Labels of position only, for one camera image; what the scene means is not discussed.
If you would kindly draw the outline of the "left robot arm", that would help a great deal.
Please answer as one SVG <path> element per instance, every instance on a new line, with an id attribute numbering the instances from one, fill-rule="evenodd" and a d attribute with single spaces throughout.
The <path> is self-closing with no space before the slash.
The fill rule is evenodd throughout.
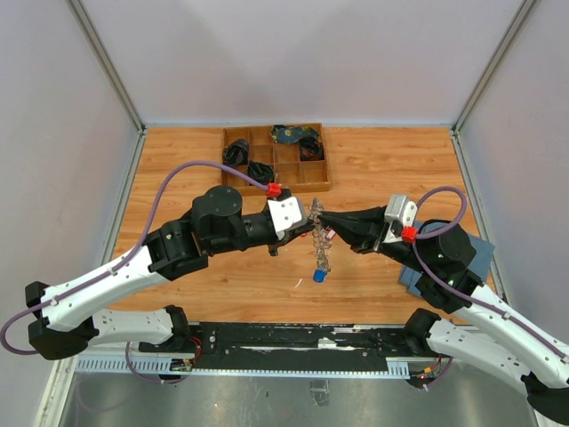
<path id="1" fill-rule="evenodd" d="M 279 247 L 311 231 L 304 205 L 285 190 L 258 213 L 243 214 L 243 198 L 216 186 L 193 200 L 178 220 L 147 234 L 141 246 L 57 286 L 34 282 L 27 305 L 42 304 L 28 325 L 28 341 L 48 360 L 65 359 L 101 344 L 140 342 L 159 350 L 184 350 L 191 332 L 182 308 L 115 311 L 109 305 L 143 289 L 207 268 L 211 257 L 266 246 Z"/>

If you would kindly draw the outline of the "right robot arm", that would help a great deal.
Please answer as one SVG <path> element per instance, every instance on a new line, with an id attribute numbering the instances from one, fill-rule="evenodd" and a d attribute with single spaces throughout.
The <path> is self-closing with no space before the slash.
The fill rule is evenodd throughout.
<path id="1" fill-rule="evenodd" d="M 431 350 L 460 359 L 520 392 L 551 421 L 568 423 L 568 345 L 513 309 L 469 265 L 476 249 L 457 220 L 425 232 L 418 204 L 395 196 L 386 206 L 318 215 L 357 254 L 382 254 L 420 272 L 417 287 L 430 309 L 405 325 L 414 356 Z"/>

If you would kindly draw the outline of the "key with blue tag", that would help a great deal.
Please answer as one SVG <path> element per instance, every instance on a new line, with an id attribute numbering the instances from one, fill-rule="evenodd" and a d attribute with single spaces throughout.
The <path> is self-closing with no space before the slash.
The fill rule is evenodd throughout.
<path id="1" fill-rule="evenodd" d="M 312 279 L 316 283 L 324 283 L 327 277 L 326 270 L 316 269 L 313 273 Z"/>

